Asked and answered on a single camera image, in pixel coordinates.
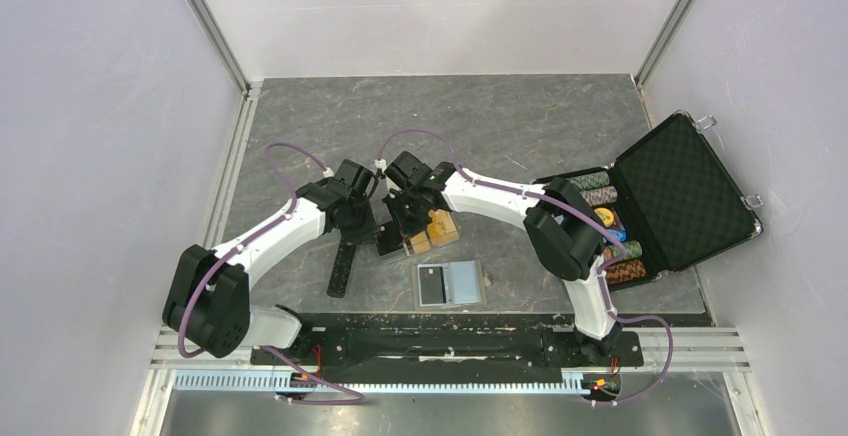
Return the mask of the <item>beige leather card holder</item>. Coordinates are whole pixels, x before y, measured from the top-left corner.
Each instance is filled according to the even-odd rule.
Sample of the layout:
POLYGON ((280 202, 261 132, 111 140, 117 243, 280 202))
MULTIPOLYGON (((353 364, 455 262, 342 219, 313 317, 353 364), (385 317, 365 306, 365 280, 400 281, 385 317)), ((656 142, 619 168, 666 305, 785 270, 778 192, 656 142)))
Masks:
POLYGON ((449 263, 418 264, 412 270, 413 303, 417 310, 441 310, 479 306, 487 302, 486 284, 482 265, 478 260, 449 263), (447 303, 443 305, 422 306, 419 296, 419 269, 428 266, 444 268, 447 303))

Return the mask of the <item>clear acrylic card tray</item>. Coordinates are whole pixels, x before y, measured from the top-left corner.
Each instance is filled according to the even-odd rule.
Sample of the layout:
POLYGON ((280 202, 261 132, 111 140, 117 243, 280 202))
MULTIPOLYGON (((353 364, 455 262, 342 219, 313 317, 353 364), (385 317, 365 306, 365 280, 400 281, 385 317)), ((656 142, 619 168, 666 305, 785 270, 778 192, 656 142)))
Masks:
POLYGON ((459 226, 451 213, 436 210, 430 211, 428 216, 430 222, 426 228, 415 235, 403 234, 394 221, 379 224, 375 241, 377 254, 386 260, 412 257, 460 239, 459 226))

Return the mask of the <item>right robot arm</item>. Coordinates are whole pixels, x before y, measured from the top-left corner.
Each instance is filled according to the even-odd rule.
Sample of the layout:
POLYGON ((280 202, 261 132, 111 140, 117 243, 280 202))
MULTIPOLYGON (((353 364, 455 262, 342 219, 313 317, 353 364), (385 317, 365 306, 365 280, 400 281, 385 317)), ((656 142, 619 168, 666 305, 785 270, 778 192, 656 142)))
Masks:
POLYGON ((617 352, 622 328, 603 257, 612 236, 570 181, 518 184, 452 162, 430 167, 407 151, 375 164, 390 189, 385 202, 392 217, 408 234, 424 230, 436 210, 485 216, 523 230, 542 266, 565 286, 580 356, 602 364, 617 352))

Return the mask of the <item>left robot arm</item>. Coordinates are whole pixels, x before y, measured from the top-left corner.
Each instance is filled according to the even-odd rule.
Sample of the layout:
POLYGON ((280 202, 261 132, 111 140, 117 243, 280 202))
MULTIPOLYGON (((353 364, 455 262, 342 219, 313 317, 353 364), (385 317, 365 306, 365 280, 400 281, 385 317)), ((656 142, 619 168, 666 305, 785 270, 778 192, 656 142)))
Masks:
POLYGON ((240 346, 270 346, 290 363, 306 361, 313 335, 290 309, 252 303, 251 291, 275 265, 334 230, 353 242, 377 229, 369 191, 371 170, 344 160, 334 172, 295 190, 285 205, 246 233, 208 249, 194 244, 180 255, 162 321, 176 331, 184 358, 216 358, 240 346))

